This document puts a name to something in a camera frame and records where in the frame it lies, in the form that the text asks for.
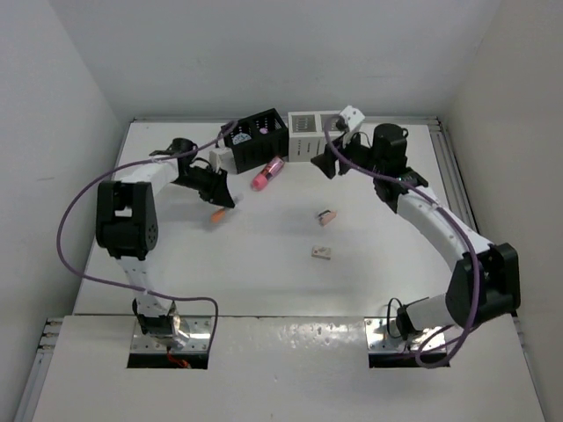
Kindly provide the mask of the orange cap marker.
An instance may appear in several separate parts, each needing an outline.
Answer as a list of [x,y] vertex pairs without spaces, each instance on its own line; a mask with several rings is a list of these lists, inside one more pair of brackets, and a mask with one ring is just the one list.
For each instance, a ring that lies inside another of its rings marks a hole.
[[213,224],[219,224],[222,221],[224,221],[227,217],[232,215],[234,212],[238,211],[239,210],[239,204],[243,200],[243,198],[244,198],[244,195],[242,193],[239,194],[239,195],[236,195],[233,198],[234,207],[222,207],[222,208],[216,210],[210,216],[210,222],[213,223]]

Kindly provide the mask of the blue cap glue stick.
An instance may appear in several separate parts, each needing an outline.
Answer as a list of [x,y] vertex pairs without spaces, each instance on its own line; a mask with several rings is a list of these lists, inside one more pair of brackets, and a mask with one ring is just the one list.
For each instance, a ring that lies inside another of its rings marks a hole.
[[249,134],[239,133],[239,134],[234,135],[232,137],[232,144],[233,145],[239,145],[240,143],[250,141],[251,139],[252,139],[252,137]]

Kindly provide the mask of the black slotted container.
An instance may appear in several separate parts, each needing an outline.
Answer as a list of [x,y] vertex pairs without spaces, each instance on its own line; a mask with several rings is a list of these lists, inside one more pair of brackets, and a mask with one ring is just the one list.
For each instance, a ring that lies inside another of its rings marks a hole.
[[[269,133],[261,134],[261,127],[266,127]],[[239,133],[249,134],[252,139],[233,145],[232,137]],[[237,174],[265,165],[276,156],[284,158],[289,153],[289,129],[275,108],[240,119],[223,139],[232,150]]]

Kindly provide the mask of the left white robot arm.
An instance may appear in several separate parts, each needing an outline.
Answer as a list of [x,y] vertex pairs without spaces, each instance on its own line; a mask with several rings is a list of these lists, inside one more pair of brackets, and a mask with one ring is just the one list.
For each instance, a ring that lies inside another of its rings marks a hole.
[[150,160],[130,175],[98,185],[96,241],[114,258],[135,290],[132,309],[142,334],[171,349],[190,339],[176,301],[154,296],[149,276],[149,255],[159,237],[156,196],[168,185],[195,190],[214,206],[234,208],[228,172],[198,157],[194,142],[175,138],[167,149],[150,153]]

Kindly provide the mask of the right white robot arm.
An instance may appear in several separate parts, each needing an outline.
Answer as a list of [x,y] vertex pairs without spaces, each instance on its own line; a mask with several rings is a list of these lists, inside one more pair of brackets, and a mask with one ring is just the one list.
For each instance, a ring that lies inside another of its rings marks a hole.
[[370,176],[377,197],[410,222],[452,271],[445,293],[398,308],[395,324],[400,337],[443,326],[472,330],[516,312],[521,305],[517,251],[508,243],[494,244],[439,203],[427,180],[407,164],[407,129],[380,124],[366,146],[343,118],[328,123],[342,134],[328,138],[324,152],[312,163],[328,178],[351,169]]

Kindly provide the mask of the white slotted container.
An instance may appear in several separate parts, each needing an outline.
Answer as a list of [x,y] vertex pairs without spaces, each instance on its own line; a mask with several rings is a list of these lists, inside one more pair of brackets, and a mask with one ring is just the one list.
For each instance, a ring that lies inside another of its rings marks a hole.
[[333,140],[344,135],[331,120],[331,116],[336,113],[336,111],[288,113],[290,162],[309,162],[313,157],[324,152],[324,124],[327,120],[331,123],[329,135]]

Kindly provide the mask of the pink crayon tube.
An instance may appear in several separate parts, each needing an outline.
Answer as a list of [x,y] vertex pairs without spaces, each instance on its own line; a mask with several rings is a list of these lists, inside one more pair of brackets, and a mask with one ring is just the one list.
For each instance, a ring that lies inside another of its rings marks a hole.
[[274,157],[252,180],[251,188],[254,191],[263,190],[268,183],[283,169],[285,161],[279,156]]

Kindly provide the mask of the pink mini stapler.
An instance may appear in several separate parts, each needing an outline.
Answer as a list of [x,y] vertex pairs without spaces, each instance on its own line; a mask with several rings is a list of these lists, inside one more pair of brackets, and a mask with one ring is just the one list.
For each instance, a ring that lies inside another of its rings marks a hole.
[[316,214],[316,220],[321,227],[325,227],[338,215],[338,212],[331,209],[326,209]]

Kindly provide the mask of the small eraser box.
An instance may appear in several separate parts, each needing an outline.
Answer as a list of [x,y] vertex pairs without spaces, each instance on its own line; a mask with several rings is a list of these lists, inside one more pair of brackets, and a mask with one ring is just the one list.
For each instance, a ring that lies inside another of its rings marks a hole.
[[332,258],[332,249],[326,246],[314,245],[311,249],[311,256],[313,258],[330,260]]

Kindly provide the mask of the right aluminium frame rail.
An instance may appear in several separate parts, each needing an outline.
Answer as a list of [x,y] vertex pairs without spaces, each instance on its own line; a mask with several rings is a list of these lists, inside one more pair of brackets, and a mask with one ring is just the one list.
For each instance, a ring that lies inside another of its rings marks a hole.
[[449,134],[437,118],[429,121],[428,128],[448,205],[466,225],[478,231]]

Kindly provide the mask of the aluminium frame rail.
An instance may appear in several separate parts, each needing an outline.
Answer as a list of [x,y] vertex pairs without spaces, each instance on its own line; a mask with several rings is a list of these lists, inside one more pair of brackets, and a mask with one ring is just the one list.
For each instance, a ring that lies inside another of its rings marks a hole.
[[48,318],[43,326],[33,364],[21,395],[15,422],[32,421],[62,328],[62,317]]
[[437,118],[429,121],[428,128],[448,205],[466,225],[478,231],[449,134]]

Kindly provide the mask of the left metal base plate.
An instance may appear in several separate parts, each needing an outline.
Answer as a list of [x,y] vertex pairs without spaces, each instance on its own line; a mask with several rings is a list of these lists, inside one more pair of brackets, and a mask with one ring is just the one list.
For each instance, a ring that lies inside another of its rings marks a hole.
[[143,334],[141,325],[135,322],[129,351],[136,354],[164,354],[170,348],[176,354],[198,354],[208,350],[210,341],[210,318],[180,318],[176,335]]

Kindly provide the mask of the metal base plate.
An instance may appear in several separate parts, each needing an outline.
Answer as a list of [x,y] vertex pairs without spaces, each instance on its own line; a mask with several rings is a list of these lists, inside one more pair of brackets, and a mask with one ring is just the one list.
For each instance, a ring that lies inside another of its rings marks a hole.
[[424,329],[407,340],[400,336],[393,316],[365,318],[364,328],[368,350],[371,353],[414,353],[422,344],[425,344],[421,349],[423,353],[448,351],[445,334],[440,332],[441,327]]
[[136,354],[164,354],[170,348],[176,354],[198,354],[208,350],[210,341],[210,318],[180,318],[176,335],[143,334],[141,325],[135,322],[129,351]]

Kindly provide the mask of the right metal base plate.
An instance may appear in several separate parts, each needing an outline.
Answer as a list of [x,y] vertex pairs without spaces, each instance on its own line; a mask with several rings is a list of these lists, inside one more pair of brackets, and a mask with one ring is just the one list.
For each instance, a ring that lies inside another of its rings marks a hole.
[[421,349],[423,353],[448,351],[445,334],[440,332],[441,327],[424,329],[407,340],[400,336],[393,316],[365,318],[364,328],[368,350],[371,353],[414,353],[422,344],[425,344]]

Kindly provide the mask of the left aluminium frame rail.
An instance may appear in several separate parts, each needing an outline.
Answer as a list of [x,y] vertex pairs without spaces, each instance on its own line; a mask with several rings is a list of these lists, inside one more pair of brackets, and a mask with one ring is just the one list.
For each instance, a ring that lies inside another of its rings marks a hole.
[[62,317],[48,318],[43,326],[33,364],[21,395],[15,422],[32,421],[62,328]]

